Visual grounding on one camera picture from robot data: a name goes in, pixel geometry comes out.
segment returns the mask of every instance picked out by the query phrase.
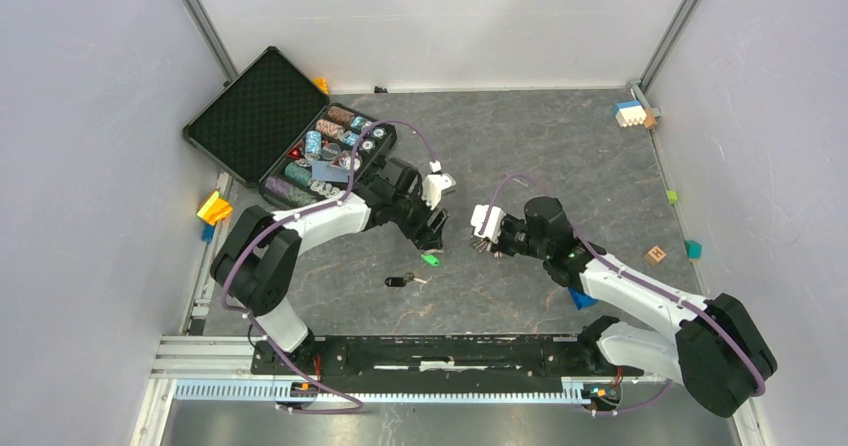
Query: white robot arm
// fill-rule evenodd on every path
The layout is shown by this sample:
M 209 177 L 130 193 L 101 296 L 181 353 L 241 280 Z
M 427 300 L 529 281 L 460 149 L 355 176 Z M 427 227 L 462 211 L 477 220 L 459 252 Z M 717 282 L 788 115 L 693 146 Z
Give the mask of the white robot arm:
M 608 316 L 600 318 L 583 336 L 594 342 L 605 361 L 667 377 L 686 386 L 713 413 L 731 415 L 755 393 L 757 384 L 729 345 L 699 314 L 682 306 L 688 302 L 712 317 L 742 346 L 764 379 L 777 369 L 774 356 L 735 298 L 722 294 L 709 300 L 687 293 L 627 267 L 600 246 L 592 245 L 594 252 L 587 250 L 575 238 L 555 198 L 531 199 L 524 215 L 520 220 L 500 208 L 478 205 L 471 225 L 479 244 L 484 245 L 481 249 L 499 256 L 520 254 L 540 259 L 557 284 L 612 304 L 653 329 L 634 328 Z M 679 299 L 671 301 L 641 287 L 639 280 Z
M 212 277 L 223 284 L 236 258 L 259 231 L 285 217 L 294 217 L 260 243 L 265 248 L 261 258 L 255 253 L 248 256 L 229 291 L 284 351 L 294 351 L 309 335 L 286 298 L 297 258 L 319 244 L 387 222 L 397 224 L 419 249 L 441 248 L 448 213 L 440 202 L 456 182 L 442 173 L 438 164 L 433 170 L 436 172 L 422 179 L 416 168 L 392 158 L 378 175 L 363 180 L 338 206 L 302 216 L 315 205 L 273 213 L 259 206 L 248 208 L 216 255 Z M 338 201 L 333 198 L 325 202 Z

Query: yellow block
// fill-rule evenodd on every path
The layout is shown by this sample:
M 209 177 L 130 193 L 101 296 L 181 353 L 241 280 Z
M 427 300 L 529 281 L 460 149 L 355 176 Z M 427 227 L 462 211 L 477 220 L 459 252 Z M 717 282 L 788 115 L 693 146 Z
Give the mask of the yellow block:
M 200 205 L 197 217 L 215 226 L 218 221 L 226 218 L 233 212 L 233 207 L 226 200 L 221 199 L 218 191 L 213 191 L 209 197 Z
M 315 78 L 312 80 L 315 83 L 315 86 L 318 86 L 318 89 L 324 91 L 324 94 L 330 94 L 330 88 L 327 87 L 327 80 L 324 78 Z

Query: open case lid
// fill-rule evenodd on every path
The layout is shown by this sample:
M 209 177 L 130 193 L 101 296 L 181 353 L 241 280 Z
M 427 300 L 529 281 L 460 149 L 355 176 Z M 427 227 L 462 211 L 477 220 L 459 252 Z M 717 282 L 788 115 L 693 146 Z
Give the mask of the open case lid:
M 183 128 L 183 137 L 255 187 L 329 102 L 272 46 Z

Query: small wooden cube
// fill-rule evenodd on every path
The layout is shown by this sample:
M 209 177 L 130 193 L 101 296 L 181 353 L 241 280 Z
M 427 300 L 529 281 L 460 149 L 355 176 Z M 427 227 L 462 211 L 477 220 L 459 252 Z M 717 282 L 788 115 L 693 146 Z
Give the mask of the small wooden cube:
M 645 113 L 647 113 L 645 117 L 645 122 L 642 123 L 645 125 L 647 129 L 654 129 L 657 127 L 657 118 L 654 116 L 654 113 L 651 112 L 650 109 L 646 109 Z
M 645 253 L 644 258 L 645 261 L 648 262 L 648 264 L 650 264 L 651 266 L 656 266 L 660 263 L 660 261 L 665 259 L 665 251 L 660 249 L 659 246 L 654 246 L 653 248 L 651 248 L 650 251 Z

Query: metal frame pole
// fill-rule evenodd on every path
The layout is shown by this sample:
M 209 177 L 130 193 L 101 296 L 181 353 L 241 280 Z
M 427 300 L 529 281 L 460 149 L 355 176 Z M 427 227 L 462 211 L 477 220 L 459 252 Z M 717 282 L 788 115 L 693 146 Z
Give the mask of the metal frame pole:
M 218 36 L 218 32 L 215 30 L 215 26 L 212 24 L 203 4 L 200 0 L 183 0 L 183 4 L 188 10 L 188 14 L 191 15 L 191 19 L 194 20 L 194 24 L 197 25 L 200 35 L 203 36 L 204 41 L 212 51 L 212 55 L 215 56 L 215 60 L 224 72 L 224 76 L 227 77 L 227 81 L 235 80 L 238 77 L 236 65 L 227 53 L 227 48 L 224 47 L 224 42 Z
M 657 45 L 654 55 L 651 56 L 651 60 L 648 61 L 648 66 L 645 68 L 645 72 L 642 73 L 640 84 L 643 91 L 650 89 L 651 84 L 657 77 L 660 67 L 662 67 L 671 52 L 671 49 L 674 47 L 674 43 L 677 42 L 680 32 L 692 16 L 692 11 L 698 4 L 698 1 L 699 0 L 683 0 L 680 3 L 680 6 L 677 8 L 677 12 L 674 13 L 674 17 L 671 19 L 671 23 L 669 23 L 665 34 L 663 34 L 659 45 Z

